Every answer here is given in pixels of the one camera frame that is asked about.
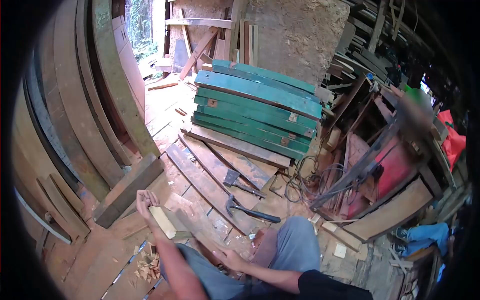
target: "stacked lumber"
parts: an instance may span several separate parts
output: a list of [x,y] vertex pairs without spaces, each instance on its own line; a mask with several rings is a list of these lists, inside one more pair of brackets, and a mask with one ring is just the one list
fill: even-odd
[[195,84],[194,124],[293,159],[308,151],[322,117],[313,85],[226,60],[213,60]]

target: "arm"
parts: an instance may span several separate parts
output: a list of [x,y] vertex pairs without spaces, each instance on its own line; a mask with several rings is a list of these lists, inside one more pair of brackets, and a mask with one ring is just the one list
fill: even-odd
[[217,245],[217,247],[221,252],[217,253],[216,251],[213,251],[213,254],[229,269],[249,274],[286,292],[300,294],[299,278],[302,275],[302,272],[263,268],[256,264],[246,262],[240,255],[231,249],[220,245]]
[[183,258],[177,246],[169,240],[148,210],[149,206],[160,206],[154,193],[137,191],[137,210],[144,217],[155,238],[158,254],[168,276],[168,283],[179,300],[208,299],[197,275]]

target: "hand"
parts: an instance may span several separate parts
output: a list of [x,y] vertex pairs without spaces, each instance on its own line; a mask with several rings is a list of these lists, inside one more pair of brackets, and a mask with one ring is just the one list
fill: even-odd
[[220,252],[213,251],[213,255],[218,258],[227,268],[233,271],[245,273],[249,263],[246,262],[234,250],[216,244]]

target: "wooden floor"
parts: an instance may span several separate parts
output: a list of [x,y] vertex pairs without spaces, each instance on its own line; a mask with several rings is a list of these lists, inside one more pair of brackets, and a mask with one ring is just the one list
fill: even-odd
[[[225,244],[236,250],[243,258],[250,259],[252,241],[241,235],[213,210],[165,154],[165,150],[173,143],[185,148],[179,141],[178,132],[183,125],[182,119],[189,119],[190,116],[183,117],[175,109],[180,107],[186,112],[192,112],[195,109],[193,96],[194,91],[185,84],[146,91],[145,123],[162,153],[161,159],[165,164],[165,171],[160,176],[167,178],[169,188],[173,192],[191,202],[199,202]],[[127,154],[138,161],[140,157],[138,153],[132,153],[131,145],[132,143],[128,141],[123,146]],[[313,143],[311,151],[318,152],[318,145]],[[260,201],[258,208],[262,212],[282,218],[281,223],[274,225],[276,228],[279,228],[289,216],[306,218],[313,216],[306,205],[289,202],[270,191],[265,192],[268,197]],[[168,284],[162,278],[158,282],[147,283],[134,274],[139,257],[133,257],[134,249],[146,241],[152,241],[150,230],[146,228],[125,240],[120,240],[111,230],[98,226],[91,219],[92,209],[98,204],[91,193],[82,187],[79,197],[85,205],[81,217],[91,229],[87,239],[76,241],[69,246],[49,235],[45,245],[46,266],[65,296],[68,299],[86,300],[110,298],[140,300],[149,294],[150,299],[174,299]],[[317,229],[322,254],[322,272],[339,281],[370,290],[376,300],[388,298],[392,278],[400,271],[388,262],[391,254],[388,251],[390,243],[386,237],[363,245],[360,253],[348,249],[345,259],[341,259],[333,256],[336,240],[321,228]],[[194,240],[184,242],[196,246]]]

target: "curved wooden board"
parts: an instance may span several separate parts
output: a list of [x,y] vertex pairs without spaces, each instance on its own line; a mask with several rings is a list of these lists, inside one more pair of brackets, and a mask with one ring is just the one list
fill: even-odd
[[78,70],[75,50],[75,0],[67,0],[59,7],[53,32],[53,59],[60,96],[70,125],[82,148],[113,188],[123,177],[123,171],[113,158],[96,126],[85,98]]
[[73,168],[77,171],[85,187],[102,201],[110,192],[110,188],[93,166],[78,141],[70,125],[65,108],[58,91],[55,64],[53,61],[53,21],[46,27],[42,37],[42,80],[45,100],[50,114],[50,120],[57,132],[60,143],[68,155]]
[[115,109],[140,154],[146,156],[151,152],[159,157],[160,151],[138,111],[121,66],[113,36],[109,0],[93,1],[92,23],[98,62]]
[[90,61],[88,57],[87,51],[87,43],[86,43],[86,6],[87,1],[85,0],[78,0],[77,3],[77,14],[76,14],[76,45],[77,45],[77,55],[78,61],[80,65],[80,72],[81,76],[84,79],[85,88],[88,93],[87,100],[90,100],[93,109],[95,110],[96,118],[100,123],[99,129],[102,129],[100,133],[104,136],[104,140],[112,152],[115,160],[119,164],[124,164],[126,166],[130,166],[132,162],[125,154],[118,138],[116,137],[115,133],[113,132],[112,126],[107,119],[105,111],[102,108],[102,104],[100,102],[100,98],[98,97],[98,93],[95,88],[94,79],[92,76],[92,70],[90,68]]

